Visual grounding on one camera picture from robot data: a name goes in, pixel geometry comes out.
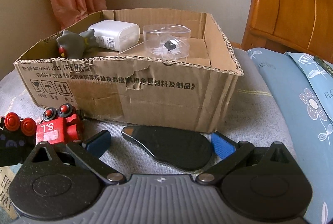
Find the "red toy train car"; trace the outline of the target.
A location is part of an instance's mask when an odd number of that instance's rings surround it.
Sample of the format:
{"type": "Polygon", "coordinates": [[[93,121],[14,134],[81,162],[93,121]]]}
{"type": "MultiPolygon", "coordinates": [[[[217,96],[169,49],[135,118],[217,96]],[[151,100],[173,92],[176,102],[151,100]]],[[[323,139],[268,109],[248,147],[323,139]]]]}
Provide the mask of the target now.
{"type": "Polygon", "coordinates": [[[83,116],[73,105],[65,103],[58,109],[49,107],[37,124],[36,145],[42,141],[50,144],[67,144],[81,140],[83,131],[83,116]]]}

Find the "black glasses case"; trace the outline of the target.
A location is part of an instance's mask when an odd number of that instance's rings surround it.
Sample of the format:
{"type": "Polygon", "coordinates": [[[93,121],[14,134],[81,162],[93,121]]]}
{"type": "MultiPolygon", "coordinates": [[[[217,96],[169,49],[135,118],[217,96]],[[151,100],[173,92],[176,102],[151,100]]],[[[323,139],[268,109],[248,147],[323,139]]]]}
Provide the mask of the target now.
{"type": "Polygon", "coordinates": [[[162,126],[126,126],[122,137],[140,147],[158,163],[181,171],[202,169],[210,161],[210,141],[199,132],[162,126]]]}

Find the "black toy train engine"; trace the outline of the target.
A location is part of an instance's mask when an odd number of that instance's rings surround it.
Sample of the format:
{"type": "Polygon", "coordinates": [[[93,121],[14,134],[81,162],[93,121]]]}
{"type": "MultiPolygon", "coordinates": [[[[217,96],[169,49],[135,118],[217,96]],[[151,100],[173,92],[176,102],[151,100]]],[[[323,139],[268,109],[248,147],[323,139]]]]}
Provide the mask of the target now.
{"type": "Polygon", "coordinates": [[[36,122],[10,112],[1,116],[1,167],[24,163],[36,145],[36,122]]]}

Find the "grey elephant toy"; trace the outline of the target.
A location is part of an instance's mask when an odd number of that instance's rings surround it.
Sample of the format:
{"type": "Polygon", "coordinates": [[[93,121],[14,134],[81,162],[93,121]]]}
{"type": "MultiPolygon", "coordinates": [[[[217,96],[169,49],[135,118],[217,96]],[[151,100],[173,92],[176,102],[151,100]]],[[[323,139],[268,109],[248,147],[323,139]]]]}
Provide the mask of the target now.
{"type": "Polygon", "coordinates": [[[56,42],[61,58],[82,59],[85,51],[98,47],[93,29],[79,34],[64,30],[56,42]]]}

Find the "white plastic bottle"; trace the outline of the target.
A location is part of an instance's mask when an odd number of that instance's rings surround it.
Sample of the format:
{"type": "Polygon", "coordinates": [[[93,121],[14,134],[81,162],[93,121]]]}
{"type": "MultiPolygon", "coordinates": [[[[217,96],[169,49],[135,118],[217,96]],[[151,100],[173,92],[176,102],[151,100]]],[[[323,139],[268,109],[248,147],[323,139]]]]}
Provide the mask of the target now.
{"type": "Polygon", "coordinates": [[[88,30],[94,30],[98,47],[117,52],[131,48],[140,39],[140,27],[130,22],[103,20],[90,25],[88,30]]]}

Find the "clear plastic chopper bowl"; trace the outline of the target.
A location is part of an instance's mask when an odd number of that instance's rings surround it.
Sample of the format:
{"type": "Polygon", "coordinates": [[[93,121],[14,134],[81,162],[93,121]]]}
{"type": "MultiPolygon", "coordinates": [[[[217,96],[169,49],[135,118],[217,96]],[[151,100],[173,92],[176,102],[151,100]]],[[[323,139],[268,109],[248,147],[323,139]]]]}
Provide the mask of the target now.
{"type": "Polygon", "coordinates": [[[189,55],[191,30],[183,25],[143,26],[143,46],[149,57],[177,60],[189,55]]]}

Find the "blue floral bed sheet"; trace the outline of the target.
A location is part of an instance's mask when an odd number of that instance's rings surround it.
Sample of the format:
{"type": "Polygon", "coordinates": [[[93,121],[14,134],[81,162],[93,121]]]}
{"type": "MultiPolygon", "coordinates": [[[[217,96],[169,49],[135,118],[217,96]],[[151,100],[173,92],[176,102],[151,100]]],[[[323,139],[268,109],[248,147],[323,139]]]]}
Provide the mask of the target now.
{"type": "Polygon", "coordinates": [[[309,223],[332,223],[332,120],[291,57],[265,48],[247,54],[282,112],[297,162],[312,185],[305,218],[309,223]]]}

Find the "open cardboard box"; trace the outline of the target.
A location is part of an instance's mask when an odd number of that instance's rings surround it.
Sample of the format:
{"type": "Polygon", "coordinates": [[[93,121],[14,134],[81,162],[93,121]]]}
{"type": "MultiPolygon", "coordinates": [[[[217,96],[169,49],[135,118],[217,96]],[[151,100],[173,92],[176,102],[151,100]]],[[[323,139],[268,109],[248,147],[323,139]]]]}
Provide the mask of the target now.
{"type": "Polygon", "coordinates": [[[140,27],[186,26],[191,31],[190,54],[164,60],[138,46],[124,53],[98,49],[82,59],[68,59],[60,57],[52,35],[14,63],[36,105],[57,108],[69,102],[92,119],[203,133],[222,126],[243,71],[211,14],[165,8],[107,10],[86,16],[68,30],[80,33],[103,20],[140,27]]]}

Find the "blue floral pillow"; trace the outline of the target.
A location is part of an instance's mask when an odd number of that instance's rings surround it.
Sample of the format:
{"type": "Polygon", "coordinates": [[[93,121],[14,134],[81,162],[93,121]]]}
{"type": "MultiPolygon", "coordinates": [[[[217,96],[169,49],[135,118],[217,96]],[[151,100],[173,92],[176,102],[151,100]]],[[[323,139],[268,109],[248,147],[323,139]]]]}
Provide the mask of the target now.
{"type": "Polygon", "coordinates": [[[315,63],[313,55],[291,52],[285,54],[291,57],[304,73],[324,111],[332,120],[332,75],[315,63]]]}

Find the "dark patterned remote control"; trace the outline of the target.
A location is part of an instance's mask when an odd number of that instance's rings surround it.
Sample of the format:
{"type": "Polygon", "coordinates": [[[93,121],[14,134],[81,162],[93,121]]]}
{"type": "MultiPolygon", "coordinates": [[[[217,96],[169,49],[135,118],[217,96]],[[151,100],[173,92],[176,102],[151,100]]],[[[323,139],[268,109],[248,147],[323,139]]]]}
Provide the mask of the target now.
{"type": "Polygon", "coordinates": [[[328,74],[333,75],[333,69],[330,65],[328,65],[324,60],[319,57],[314,57],[315,63],[317,63],[320,67],[322,67],[328,74]]]}

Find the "wooden bed headboard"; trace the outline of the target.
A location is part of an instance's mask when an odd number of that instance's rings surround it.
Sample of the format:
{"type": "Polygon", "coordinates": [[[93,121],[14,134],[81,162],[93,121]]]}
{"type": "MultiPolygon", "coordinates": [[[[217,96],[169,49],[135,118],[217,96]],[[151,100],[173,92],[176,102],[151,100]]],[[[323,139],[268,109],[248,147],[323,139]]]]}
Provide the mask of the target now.
{"type": "Polygon", "coordinates": [[[252,0],[242,48],[255,47],[332,62],[332,0],[252,0]]]}

